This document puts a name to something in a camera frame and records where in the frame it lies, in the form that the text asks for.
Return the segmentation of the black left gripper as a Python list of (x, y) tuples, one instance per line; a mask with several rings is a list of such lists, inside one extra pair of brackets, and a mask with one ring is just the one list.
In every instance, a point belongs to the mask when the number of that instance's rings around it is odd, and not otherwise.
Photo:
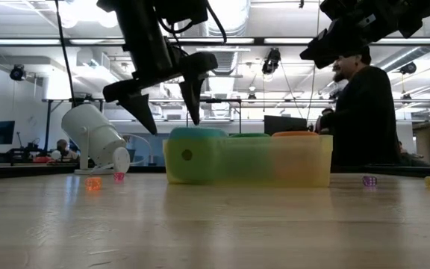
[(107, 102), (118, 100), (149, 133), (157, 135), (157, 126), (149, 107), (149, 95), (140, 95), (142, 90), (182, 77), (184, 80), (178, 84), (181, 95), (193, 123), (198, 126), (202, 84), (208, 71), (217, 67), (216, 56), (210, 52), (197, 52), (180, 57), (170, 52), (160, 60), (148, 58), (148, 62), (137, 64), (137, 70), (132, 73), (131, 79), (109, 84), (102, 92)]

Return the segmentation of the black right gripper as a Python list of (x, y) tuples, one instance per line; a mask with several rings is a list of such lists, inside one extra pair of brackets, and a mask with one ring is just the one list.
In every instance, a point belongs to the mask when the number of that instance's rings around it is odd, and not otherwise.
[(430, 16), (430, 0), (324, 0), (321, 11), (331, 24), (308, 43), (304, 56), (300, 56), (313, 61), (317, 69), (333, 64), (338, 55), (393, 32), (411, 37)]

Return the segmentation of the teal foam die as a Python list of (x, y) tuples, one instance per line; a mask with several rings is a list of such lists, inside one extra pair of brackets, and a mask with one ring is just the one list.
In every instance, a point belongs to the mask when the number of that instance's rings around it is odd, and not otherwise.
[(219, 143), (228, 135), (221, 129), (175, 128), (163, 153), (169, 183), (207, 185), (221, 174)]

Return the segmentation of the orange foam die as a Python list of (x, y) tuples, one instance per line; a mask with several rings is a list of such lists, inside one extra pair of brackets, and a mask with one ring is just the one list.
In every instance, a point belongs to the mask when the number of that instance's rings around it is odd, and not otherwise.
[(281, 185), (307, 187), (319, 155), (319, 137), (313, 132), (277, 132), (272, 136), (272, 165)]

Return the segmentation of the green foam die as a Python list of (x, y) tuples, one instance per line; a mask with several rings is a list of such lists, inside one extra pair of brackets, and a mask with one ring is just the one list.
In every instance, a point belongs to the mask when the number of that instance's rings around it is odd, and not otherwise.
[(268, 134), (235, 134), (220, 145), (222, 180), (237, 185), (267, 182), (272, 174), (269, 163)]

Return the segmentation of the yellow translucent plastic bin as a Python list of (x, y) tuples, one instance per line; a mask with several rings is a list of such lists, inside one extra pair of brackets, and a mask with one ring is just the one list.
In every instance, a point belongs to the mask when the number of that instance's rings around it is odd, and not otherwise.
[(329, 135), (168, 139), (168, 182), (187, 185), (327, 188)]

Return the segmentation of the black ceiling spotlight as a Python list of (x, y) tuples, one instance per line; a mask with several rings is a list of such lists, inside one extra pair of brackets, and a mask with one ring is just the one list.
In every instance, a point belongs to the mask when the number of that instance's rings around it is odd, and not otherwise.
[(410, 62), (409, 64), (404, 65), (399, 69), (401, 74), (413, 74), (417, 71), (417, 65), (414, 62)]
[(10, 71), (10, 78), (14, 81), (24, 81), (26, 79), (25, 67), (22, 64), (15, 64)]
[(277, 69), (281, 61), (281, 53), (278, 48), (271, 48), (262, 66), (264, 75), (272, 75)]

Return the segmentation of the black overhead beam with lights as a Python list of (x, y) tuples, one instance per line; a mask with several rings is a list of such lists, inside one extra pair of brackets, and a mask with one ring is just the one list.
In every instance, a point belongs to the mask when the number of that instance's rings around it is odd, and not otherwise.
[[(181, 37), (183, 46), (221, 46), (222, 38), (217, 37)], [(301, 37), (229, 37), (225, 43), (227, 46), (306, 46), (311, 38)], [(65, 38), (67, 46), (122, 46), (125, 41), (122, 38)], [(59, 46), (58, 38), (0, 38), (0, 46)], [(388, 37), (371, 43), (371, 46), (430, 46), (429, 37), (396, 38)]]

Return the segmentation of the person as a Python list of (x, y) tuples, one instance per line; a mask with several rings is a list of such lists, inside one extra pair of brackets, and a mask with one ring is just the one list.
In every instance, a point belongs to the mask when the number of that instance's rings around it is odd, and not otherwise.
[(77, 161), (79, 159), (78, 154), (69, 148), (66, 140), (58, 140), (56, 146), (56, 150), (51, 153), (52, 159), (57, 161)]
[(411, 154), (403, 148), (402, 142), (399, 142), (401, 153), (401, 164), (406, 167), (430, 167), (430, 164), (423, 160), (421, 155)]
[(335, 109), (320, 117), (320, 129), (333, 134), (332, 164), (357, 167), (400, 163), (401, 153), (390, 79), (371, 65), (368, 46), (334, 61), (333, 81), (347, 81)]

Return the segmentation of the small orange translucent die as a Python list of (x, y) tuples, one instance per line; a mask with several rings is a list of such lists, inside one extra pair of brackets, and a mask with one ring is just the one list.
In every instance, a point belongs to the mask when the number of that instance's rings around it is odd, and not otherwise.
[(87, 177), (84, 184), (88, 191), (99, 191), (102, 188), (102, 178), (95, 176)]

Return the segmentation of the black metal rig frame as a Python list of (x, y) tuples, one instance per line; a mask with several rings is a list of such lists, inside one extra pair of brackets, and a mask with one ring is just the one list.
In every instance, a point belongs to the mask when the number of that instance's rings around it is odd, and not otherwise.
[[(26, 176), (48, 176), (67, 174), (75, 171), (75, 166), (9, 166), (0, 167), (0, 179)], [(363, 166), (333, 167), (332, 173), (370, 173), (390, 176), (425, 177), (430, 176), (430, 167)]]

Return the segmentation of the dark wall monitor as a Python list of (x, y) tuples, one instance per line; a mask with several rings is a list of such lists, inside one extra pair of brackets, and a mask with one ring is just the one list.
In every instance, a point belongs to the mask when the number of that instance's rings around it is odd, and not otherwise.
[(13, 143), (14, 128), (14, 121), (0, 121), (0, 145)]

